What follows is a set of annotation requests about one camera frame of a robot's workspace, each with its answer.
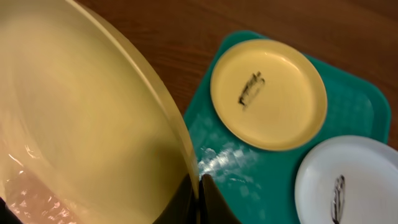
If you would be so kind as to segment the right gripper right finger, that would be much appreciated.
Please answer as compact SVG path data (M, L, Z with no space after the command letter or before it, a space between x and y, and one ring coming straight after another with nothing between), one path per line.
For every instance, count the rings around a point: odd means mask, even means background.
M201 224L241 224L229 208L210 174L204 174L199 184Z

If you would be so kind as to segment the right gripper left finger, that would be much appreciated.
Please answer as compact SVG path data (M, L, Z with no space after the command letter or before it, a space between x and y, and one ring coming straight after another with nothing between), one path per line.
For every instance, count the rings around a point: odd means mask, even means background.
M153 224L196 224L197 200L189 175L186 175L176 193Z

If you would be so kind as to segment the blue-rim white plate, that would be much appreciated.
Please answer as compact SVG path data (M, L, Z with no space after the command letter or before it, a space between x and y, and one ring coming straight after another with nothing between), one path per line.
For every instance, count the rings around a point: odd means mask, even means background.
M397 151L339 136L315 146L295 181L300 223L397 224Z

